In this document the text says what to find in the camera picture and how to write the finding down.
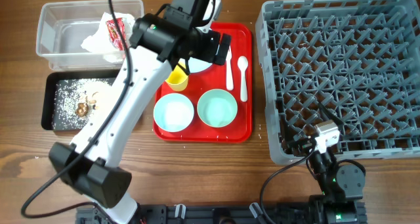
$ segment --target light blue bowl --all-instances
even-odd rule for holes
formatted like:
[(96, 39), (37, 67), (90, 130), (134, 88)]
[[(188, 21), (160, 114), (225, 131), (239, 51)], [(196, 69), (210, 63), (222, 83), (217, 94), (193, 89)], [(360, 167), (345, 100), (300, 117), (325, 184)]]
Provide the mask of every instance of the light blue bowl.
[(238, 104), (228, 91), (212, 89), (199, 98), (197, 113), (206, 125), (220, 128), (227, 126), (235, 119)]
[(155, 104), (153, 117), (161, 129), (168, 132), (179, 132), (191, 124), (194, 117), (194, 106), (190, 99), (184, 95), (170, 93)]

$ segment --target dish rack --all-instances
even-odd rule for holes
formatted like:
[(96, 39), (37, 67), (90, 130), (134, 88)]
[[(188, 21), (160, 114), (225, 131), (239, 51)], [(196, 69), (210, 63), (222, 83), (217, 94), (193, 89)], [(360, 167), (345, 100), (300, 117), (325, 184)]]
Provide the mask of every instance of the dish rack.
[(337, 159), (420, 156), (420, 11), (415, 0), (267, 1), (256, 23), (271, 159), (343, 120)]

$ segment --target white spoon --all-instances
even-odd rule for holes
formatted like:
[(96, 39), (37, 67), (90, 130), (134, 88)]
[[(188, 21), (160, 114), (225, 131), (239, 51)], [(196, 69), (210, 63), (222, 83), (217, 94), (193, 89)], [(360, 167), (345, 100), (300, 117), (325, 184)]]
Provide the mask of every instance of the white spoon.
[(238, 68), (241, 70), (241, 101), (246, 102), (248, 101), (248, 92), (245, 72), (248, 68), (248, 59), (245, 56), (239, 57)]

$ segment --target wooden surface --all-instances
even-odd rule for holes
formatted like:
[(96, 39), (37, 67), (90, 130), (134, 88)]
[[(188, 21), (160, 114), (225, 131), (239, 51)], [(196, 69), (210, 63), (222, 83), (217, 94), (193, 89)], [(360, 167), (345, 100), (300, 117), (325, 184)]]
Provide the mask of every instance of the wooden surface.
[[(20, 207), (55, 174), (47, 154), (55, 141), (75, 135), (54, 134), (40, 126), (47, 61), (35, 53), (41, 7), (78, 0), (0, 0), (0, 223), (74, 223), (74, 212), (27, 220)], [(240, 22), (253, 33), (261, 5), (269, 0), (222, 0), (220, 21)], [(170, 0), (143, 0), (145, 11)], [(133, 174), (129, 191), (141, 204), (249, 204), (259, 199), (264, 180), (279, 167), (270, 159), (264, 120), (263, 74), (253, 38), (254, 126), (241, 144), (166, 143), (152, 132), (150, 103), (125, 149), (121, 167)], [(420, 160), (362, 160), (369, 223), (418, 223)], [(304, 166), (275, 178), (269, 201), (305, 201), (320, 190)], [(85, 200), (61, 181), (31, 206), (31, 213), (55, 210)]]

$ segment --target yellow cup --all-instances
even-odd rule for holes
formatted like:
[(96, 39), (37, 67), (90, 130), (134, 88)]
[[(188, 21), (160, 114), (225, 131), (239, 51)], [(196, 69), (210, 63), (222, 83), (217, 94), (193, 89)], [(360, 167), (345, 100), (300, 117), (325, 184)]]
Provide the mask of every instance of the yellow cup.
[(165, 81), (172, 90), (179, 92), (186, 89), (186, 86), (188, 85), (188, 76), (179, 68), (179, 66), (176, 66)]

